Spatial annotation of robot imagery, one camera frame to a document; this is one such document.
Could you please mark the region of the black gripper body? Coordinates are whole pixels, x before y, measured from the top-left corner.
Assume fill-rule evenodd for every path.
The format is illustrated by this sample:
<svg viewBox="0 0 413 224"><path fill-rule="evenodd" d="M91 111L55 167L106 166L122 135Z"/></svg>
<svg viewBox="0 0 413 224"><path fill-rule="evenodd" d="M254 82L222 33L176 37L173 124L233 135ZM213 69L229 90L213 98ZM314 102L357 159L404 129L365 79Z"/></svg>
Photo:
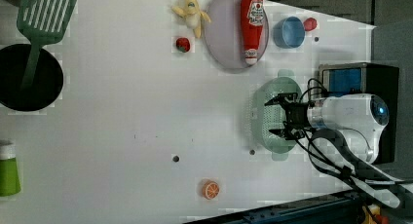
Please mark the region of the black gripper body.
<svg viewBox="0 0 413 224"><path fill-rule="evenodd" d="M283 102L282 109L286 116L284 126L288 130L302 130L304 128L309 128L311 124L307 115L308 108L308 103Z"/></svg>

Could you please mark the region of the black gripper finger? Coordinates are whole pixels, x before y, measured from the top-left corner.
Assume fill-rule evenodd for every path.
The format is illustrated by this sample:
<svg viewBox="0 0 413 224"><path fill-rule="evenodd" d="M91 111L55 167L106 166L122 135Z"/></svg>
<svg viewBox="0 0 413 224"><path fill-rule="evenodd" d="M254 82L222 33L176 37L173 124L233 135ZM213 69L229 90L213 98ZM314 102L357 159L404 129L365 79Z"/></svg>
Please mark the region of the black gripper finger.
<svg viewBox="0 0 413 224"><path fill-rule="evenodd" d="M274 135L276 135L280 138L283 138L285 140L295 140L296 139L294 133L289 129L273 129L273 130L270 130L270 133L272 133L272 134L274 134Z"/></svg>
<svg viewBox="0 0 413 224"><path fill-rule="evenodd" d="M265 106L273 106L273 105L288 106L288 105L295 103L297 97L298 97L298 93L279 93L277 96L268 100L265 103Z"/></svg>

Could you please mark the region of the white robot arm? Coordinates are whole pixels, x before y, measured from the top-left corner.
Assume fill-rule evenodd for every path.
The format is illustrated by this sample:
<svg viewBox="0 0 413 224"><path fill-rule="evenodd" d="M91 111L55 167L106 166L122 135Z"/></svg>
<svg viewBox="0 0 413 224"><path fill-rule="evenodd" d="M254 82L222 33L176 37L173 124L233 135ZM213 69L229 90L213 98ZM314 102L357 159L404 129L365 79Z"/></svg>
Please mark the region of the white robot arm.
<svg viewBox="0 0 413 224"><path fill-rule="evenodd" d="M268 100L286 119L270 133L299 142L316 170L335 177L382 205L399 208L412 198L412 181L378 169L381 135L390 121L386 102L378 95L355 93L298 101L296 93Z"/></svg>

